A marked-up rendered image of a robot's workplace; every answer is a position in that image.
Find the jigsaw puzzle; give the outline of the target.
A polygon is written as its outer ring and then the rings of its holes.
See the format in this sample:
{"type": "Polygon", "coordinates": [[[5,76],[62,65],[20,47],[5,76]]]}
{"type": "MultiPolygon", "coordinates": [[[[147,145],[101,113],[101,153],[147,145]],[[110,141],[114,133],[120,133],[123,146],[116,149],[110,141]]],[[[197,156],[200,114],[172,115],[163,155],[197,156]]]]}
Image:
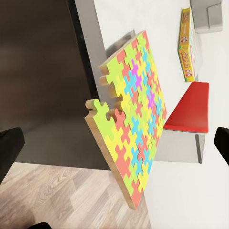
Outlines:
{"type": "Polygon", "coordinates": [[[85,120],[128,207],[137,210],[167,117],[146,31],[140,31],[99,66],[114,109],[85,103],[85,120]]]}

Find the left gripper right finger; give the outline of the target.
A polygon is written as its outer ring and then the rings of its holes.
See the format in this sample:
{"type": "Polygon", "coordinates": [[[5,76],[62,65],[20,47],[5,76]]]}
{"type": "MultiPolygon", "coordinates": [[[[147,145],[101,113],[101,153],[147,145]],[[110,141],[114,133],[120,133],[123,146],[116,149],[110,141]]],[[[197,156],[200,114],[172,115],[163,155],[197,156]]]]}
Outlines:
{"type": "Polygon", "coordinates": [[[224,127],[218,127],[214,144],[229,165],[229,129],[224,127]]]}

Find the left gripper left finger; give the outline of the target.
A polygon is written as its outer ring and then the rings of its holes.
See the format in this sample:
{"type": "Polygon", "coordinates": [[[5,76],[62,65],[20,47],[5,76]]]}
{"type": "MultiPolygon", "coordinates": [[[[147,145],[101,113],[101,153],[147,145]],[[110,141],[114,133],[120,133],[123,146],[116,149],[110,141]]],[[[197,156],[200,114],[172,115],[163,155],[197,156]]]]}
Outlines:
{"type": "Polygon", "coordinates": [[[0,132],[0,184],[24,146],[21,127],[0,132]]]}

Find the board game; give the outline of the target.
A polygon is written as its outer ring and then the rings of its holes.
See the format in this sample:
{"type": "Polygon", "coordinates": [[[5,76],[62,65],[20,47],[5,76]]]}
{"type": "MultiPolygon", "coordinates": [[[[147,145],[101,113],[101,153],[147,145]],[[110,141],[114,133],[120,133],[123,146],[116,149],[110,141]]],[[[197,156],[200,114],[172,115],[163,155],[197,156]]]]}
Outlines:
{"type": "Polygon", "coordinates": [[[195,81],[196,35],[191,8],[182,10],[178,53],[186,83],[195,81]]]}

